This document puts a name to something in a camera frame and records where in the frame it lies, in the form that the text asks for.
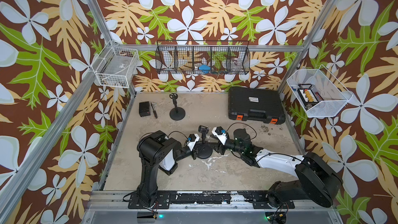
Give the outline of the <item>black round stand base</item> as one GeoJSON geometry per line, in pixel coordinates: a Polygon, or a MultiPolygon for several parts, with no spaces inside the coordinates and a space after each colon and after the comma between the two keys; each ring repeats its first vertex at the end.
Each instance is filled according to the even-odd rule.
{"type": "Polygon", "coordinates": [[[184,119],[186,116],[186,112],[182,107],[174,107],[170,111],[170,118],[175,121],[179,121],[184,119]]]}

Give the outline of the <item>black microphone stand pole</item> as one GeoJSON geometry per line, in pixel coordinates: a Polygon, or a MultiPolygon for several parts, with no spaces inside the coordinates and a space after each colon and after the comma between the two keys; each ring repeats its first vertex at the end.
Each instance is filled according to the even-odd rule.
{"type": "Polygon", "coordinates": [[[178,113],[178,106],[177,106],[177,99],[178,99],[178,94],[177,93],[171,93],[169,97],[172,99],[173,104],[174,104],[174,112],[178,113]]]}

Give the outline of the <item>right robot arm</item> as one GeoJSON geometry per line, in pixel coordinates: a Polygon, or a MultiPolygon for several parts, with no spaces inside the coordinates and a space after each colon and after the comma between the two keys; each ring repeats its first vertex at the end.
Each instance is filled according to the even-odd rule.
{"type": "Polygon", "coordinates": [[[226,150],[238,153],[247,165],[272,169],[296,177],[289,182],[277,181],[266,193],[266,203],[274,208],[294,200],[311,200],[322,207],[331,207],[343,180],[317,154],[288,155],[255,146],[245,129],[236,129],[230,138],[222,127],[212,130],[218,140],[214,151],[223,154],[226,150]]]}

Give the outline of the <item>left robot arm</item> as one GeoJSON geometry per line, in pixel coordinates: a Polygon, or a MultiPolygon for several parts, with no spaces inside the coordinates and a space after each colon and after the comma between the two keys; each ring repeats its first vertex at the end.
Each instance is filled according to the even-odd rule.
{"type": "Polygon", "coordinates": [[[178,161],[189,156],[196,158],[198,153],[194,150],[200,140],[198,134],[191,134],[186,140],[186,145],[174,138],[170,138],[163,131],[148,133],[141,138],[137,145],[142,163],[141,182],[136,190],[136,206],[152,207],[157,199],[158,170],[171,175],[178,167],[178,161]]]}

